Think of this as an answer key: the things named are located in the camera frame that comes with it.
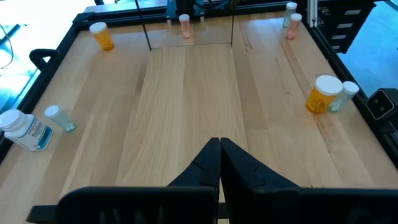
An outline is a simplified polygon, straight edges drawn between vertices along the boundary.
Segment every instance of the wooden table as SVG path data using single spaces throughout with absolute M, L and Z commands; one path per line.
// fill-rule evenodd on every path
M 88 185 L 165 186 L 214 136 L 302 187 L 397 188 L 396 168 L 352 102 L 337 114 L 307 111 L 316 77 L 333 70 L 303 25 L 284 38 L 281 15 L 236 17 L 232 47 L 226 18 L 205 21 L 219 24 L 209 28 L 224 37 L 216 44 L 203 30 L 184 42 L 152 27 L 158 47 L 184 45 L 152 52 L 141 26 L 112 28 L 110 52 L 80 32 L 34 110 L 55 130 L 50 145 L 13 146 L 0 165 L 0 222 L 24 223 L 31 206 Z M 44 118 L 52 104 L 76 121 L 74 132 Z

